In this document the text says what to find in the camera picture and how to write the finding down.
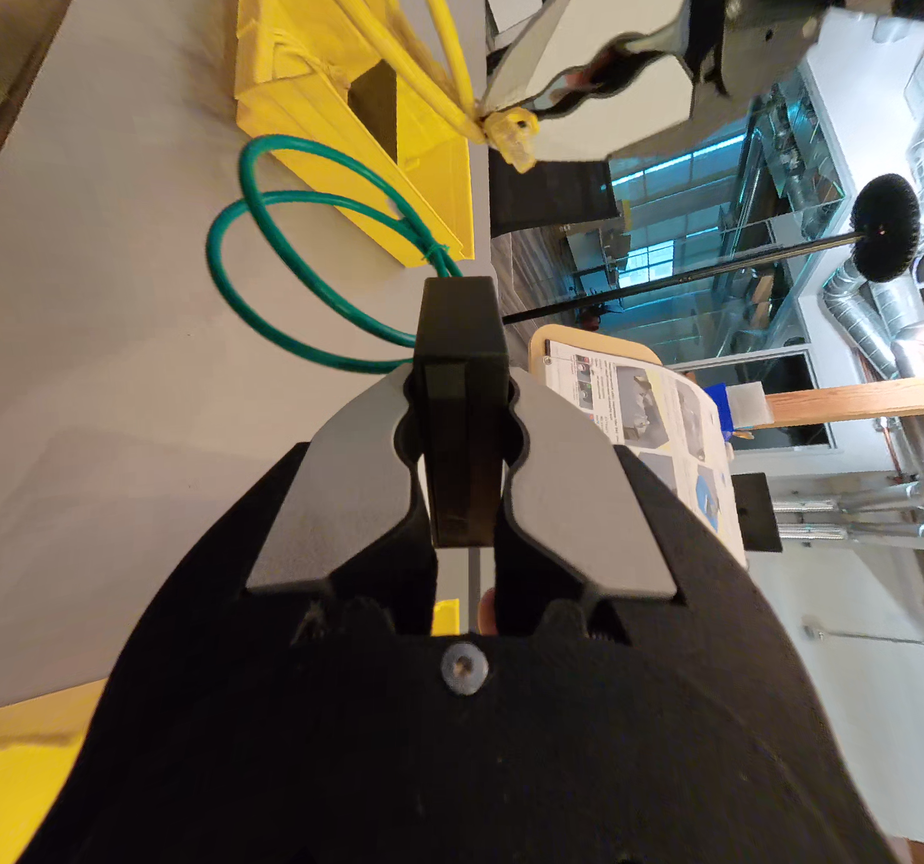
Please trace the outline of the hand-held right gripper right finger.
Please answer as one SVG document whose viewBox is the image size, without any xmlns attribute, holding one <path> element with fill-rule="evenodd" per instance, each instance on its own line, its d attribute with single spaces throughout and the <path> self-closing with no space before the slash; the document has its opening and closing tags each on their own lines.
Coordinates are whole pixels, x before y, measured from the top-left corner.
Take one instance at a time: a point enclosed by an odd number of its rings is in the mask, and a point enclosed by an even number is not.
<svg viewBox="0 0 924 864">
<path fill-rule="evenodd" d="M 531 635 L 554 602 L 590 622 L 611 599 L 671 602 L 676 581 L 615 446 L 521 369 L 510 373 L 506 471 L 495 522 L 501 635 Z"/>
</svg>

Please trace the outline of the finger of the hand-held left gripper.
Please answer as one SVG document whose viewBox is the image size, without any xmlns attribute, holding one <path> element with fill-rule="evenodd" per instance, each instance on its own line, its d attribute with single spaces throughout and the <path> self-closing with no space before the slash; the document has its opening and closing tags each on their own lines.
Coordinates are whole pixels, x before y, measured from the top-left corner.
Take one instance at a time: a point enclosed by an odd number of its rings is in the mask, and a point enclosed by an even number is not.
<svg viewBox="0 0 924 864">
<path fill-rule="evenodd" d="M 668 31 L 687 0 L 547 0 L 508 46 L 481 101 L 489 115 L 540 95 L 619 40 Z"/>
<path fill-rule="evenodd" d="M 539 119 L 533 156 L 540 162 L 599 162 L 689 118 L 694 83 L 682 61 L 663 54 L 626 87 L 588 94 L 556 116 Z"/>
</svg>

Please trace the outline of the black port box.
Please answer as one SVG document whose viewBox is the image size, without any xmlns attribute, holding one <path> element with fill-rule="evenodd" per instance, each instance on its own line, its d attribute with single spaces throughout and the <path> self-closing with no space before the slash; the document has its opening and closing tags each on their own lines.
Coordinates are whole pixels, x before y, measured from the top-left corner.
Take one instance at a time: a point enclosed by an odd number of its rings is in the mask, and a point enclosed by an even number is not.
<svg viewBox="0 0 924 864">
<path fill-rule="evenodd" d="M 492 544 L 501 499 L 509 376 L 493 280 L 428 279 L 410 398 L 438 548 Z"/>
</svg>

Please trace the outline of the metal wall rod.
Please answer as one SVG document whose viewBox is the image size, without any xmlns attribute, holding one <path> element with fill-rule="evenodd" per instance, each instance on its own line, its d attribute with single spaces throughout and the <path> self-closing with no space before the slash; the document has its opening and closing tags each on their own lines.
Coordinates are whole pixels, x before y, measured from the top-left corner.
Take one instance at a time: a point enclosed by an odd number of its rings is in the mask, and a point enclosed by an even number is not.
<svg viewBox="0 0 924 864">
<path fill-rule="evenodd" d="M 833 630 L 827 627 L 823 627 L 815 618 L 804 617 L 802 620 L 801 629 L 803 635 L 808 639 L 813 639 L 817 641 L 822 641 L 825 639 L 854 639 L 870 642 L 881 642 L 881 643 L 890 643 L 896 645 L 904 646 L 915 646 L 922 647 L 923 641 L 921 639 L 907 639 L 907 638 L 895 638 L 889 636 L 879 636 L 872 634 L 864 634 L 860 632 L 848 632 L 841 630 Z"/>
</svg>

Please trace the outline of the blue box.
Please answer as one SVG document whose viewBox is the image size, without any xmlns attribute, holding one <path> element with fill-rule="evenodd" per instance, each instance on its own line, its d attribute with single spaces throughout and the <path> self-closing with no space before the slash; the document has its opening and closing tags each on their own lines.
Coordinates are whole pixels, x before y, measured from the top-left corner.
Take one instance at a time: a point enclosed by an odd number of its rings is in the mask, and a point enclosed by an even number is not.
<svg viewBox="0 0 924 864">
<path fill-rule="evenodd" d="M 723 441 L 729 442 L 734 433 L 734 424 L 727 385 L 724 383 L 710 385 L 705 387 L 703 391 L 710 397 L 717 409 Z"/>
</svg>

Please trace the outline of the silver air duct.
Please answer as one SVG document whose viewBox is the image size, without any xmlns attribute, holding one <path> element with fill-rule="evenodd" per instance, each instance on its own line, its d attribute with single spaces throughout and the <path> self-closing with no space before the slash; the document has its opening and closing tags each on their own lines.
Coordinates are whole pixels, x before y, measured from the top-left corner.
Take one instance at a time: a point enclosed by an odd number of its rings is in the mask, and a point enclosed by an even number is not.
<svg viewBox="0 0 924 864">
<path fill-rule="evenodd" d="M 885 380 L 923 376 L 923 302 L 911 272 L 876 284 L 848 258 L 826 281 L 821 300 Z"/>
</svg>

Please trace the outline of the yellow plastic bin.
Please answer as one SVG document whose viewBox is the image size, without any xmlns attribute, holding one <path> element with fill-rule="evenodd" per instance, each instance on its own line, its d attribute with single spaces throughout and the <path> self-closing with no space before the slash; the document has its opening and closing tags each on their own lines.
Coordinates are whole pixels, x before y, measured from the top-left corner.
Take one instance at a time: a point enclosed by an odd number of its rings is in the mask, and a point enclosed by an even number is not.
<svg viewBox="0 0 924 864">
<path fill-rule="evenodd" d="M 396 189 L 453 260 L 475 258 L 482 142 L 445 0 L 238 0 L 237 124 L 305 138 Z"/>
<path fill-rule="evenodd" d="M 422 593 L 166 588 L 71 739 L 10 738 L 11 862 L 385 862 L 442 854 L 440 740 L 477 711 Z"/>
</svg>

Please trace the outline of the black mesh chair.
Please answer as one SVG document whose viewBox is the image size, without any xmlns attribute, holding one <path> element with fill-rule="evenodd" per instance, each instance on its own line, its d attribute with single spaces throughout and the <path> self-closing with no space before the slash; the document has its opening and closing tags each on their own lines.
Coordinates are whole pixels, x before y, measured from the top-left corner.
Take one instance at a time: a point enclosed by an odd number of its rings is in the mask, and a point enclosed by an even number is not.
<svg viewBox="0 0 924 864">
<path fill-rule="evenodd" d="M 488 159 L 492 237 L 624 216 L 607 161 L 538 162 L 519 173 L 495 150 Z"/>
</svg>

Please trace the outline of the metal pipes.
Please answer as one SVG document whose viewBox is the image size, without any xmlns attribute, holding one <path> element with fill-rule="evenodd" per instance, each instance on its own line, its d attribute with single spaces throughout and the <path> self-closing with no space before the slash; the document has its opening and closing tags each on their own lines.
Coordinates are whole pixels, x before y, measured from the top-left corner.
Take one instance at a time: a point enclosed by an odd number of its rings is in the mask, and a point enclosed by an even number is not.
<svg viewBox="0 0 924 864">
<path fill-rule="evenodd" d="M 922 478 L 828 495 L 770 500 L 784 542 L 923 550 Z"/>
</svg>

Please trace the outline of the black square block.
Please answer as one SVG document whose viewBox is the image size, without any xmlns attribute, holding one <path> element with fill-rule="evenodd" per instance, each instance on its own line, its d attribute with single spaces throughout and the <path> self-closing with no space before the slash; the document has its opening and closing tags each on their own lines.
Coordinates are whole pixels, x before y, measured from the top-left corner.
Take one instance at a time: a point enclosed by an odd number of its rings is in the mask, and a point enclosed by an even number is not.
<svg viewBox="0 0 924 864">
<path fill-rule="evenodd" d="M 783 544 L 764 473 L 731 477 L 733 498 L 744 549 L 747 553 L 779 554 Z"/>
</svg>

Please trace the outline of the wooden beam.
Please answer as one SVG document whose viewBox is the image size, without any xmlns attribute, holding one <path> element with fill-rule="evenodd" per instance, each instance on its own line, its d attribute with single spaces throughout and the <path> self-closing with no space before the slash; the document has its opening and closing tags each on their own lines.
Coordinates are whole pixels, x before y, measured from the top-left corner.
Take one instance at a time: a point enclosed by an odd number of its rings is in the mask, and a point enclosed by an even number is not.
<svg viewBox="0 0 924 864">
<path fill-rule="evenodd" d="M 770 418 L 755 427 L 786 428 L 923 414 L 923 378 L 809 389 L 766 397 Z"/>
</svg>

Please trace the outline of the black fuzzy ball on pole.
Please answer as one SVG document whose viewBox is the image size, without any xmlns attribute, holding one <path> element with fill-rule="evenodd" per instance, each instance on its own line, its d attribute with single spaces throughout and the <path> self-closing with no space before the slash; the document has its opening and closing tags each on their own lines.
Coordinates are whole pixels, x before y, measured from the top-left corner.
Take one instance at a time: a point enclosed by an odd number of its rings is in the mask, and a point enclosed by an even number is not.
<svg viewBox="0 0 924 864">
<path fill-rule="evenodd" d="M 918 196 L 905 177 L 876 177 L 861 189 L 850 210 L 848 230 L 842 234 L 787 241 L 772 239 L 776 223 L 792 223 L 802 234 L 804 223 L 822 206 L 772 217 L 756 223 L 721 228 L 712 226 L 631 248 L 614 265 L 579 271 L 581 282 L 597 272 L 614 272 L 615 284 L 593 293 L 576 287 L 569 298 L 502 316 L 513 326 L 556 316 L 575 322 L 620 314 L 630 299 L 691 284 L 722 280 L 744 271 L 765 272 L 795 258 L 850 247 L 850 259 L 862 277 L 886 282 L 905 272 L 916 254 L 920 232 Z"/>
</svg>

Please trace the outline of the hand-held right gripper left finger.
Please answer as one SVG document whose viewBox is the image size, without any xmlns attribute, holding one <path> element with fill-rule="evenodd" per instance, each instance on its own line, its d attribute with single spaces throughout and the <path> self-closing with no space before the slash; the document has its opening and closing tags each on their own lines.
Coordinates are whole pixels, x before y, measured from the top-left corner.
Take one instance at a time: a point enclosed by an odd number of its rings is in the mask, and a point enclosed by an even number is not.
<svg viewBox="0 0 924 864">
<path fill-rule="evenodd" d="M 398 366 L 317 431 L 249 573 L 249 594 L 367 599 L 399 634 L 431 634 L 438 563 L 411 372 Z"/>
</svg>

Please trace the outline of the pale grey block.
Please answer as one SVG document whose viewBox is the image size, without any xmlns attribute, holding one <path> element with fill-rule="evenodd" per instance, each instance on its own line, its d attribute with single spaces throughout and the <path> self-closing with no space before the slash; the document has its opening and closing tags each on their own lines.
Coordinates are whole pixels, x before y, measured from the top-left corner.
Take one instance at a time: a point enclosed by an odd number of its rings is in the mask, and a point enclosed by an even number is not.
<svg viewBox="0 0 924 864">
<path fill-rule="evenodd" d="M 771 425 L 774 416 L 761 382 L 726 385 L 732 431 L 752 431 Z"/>
</svg>

